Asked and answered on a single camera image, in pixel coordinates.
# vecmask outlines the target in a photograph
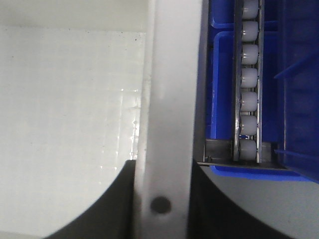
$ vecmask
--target metal strip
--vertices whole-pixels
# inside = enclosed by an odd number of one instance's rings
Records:
[[[240,121],[240,85],[241,85],[241,54],[242,54],[242,9],[243,0],[235,1],[234,16],[234,76],[233,76],[233,160],[239,160],[239,121]]]
[[[239,161],[240,157],[240,107],[241,107],[241,55],[242,55],[242,9],[243,0],[235,1],[235,16],[234,16],[234,76],[233,76],[233,160]],[[258,71],[258,82],[255,92],[258,97],[257,111],[255,115],[257,117],[258,127],[255,137],[249,136],[249,139],[256,140],[257,146],[257,163],[262,162],[262,90],[263,90],[263,50],[264,50],[264,0],[259,0],[259,12],[258,12],[258,26],[259,34],[258,39],[255,42],[258,45],[258,61],[256,64]]]
[[[258,34],[258,51],[259,57],[257,62],[258,67],[258,82],[257,82],[257,163],[262,163],[262,105],[263,105],[263,68],[264,68],[264,11],[265,11],[265,3],[264,0],[259,0],[259,13],[258,13],[258,26],[259,26],[259,34]]]
[[[185,239],[202,14],[208,1],[151,0],[134,196],[137,239]]]

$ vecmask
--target black curved edge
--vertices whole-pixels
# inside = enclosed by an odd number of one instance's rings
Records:
[[[194,162],[189,208],[190,239],[290,239],[237,206]]]
[[[46,239],[131,239],[135,161],[82,215]],[[194,162],[188,239],[289,239],[227,198]]]
[[[74,221],[47,239],[128,239],[132,221],[135,161],[126,161],[106,192]]]

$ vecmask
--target blue plastic bin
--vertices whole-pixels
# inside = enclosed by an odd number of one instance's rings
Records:
[[[234,0],[212,0],[206,136],[232,137]],[[319,182],[319,1],[265,0],[263,141],[292,171],[211,166],[222,176]]]

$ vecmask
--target metal beam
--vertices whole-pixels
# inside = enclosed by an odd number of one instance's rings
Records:
[[[185,239],[207,0],[151,0],[134,198],[137,239]]]

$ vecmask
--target white wall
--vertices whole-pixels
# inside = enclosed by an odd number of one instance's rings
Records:
[[[0,24],[145,32],[147,0],[0,0]]]
[[[0,0],[1,238],[53,233],[136,158],[144,3]]]

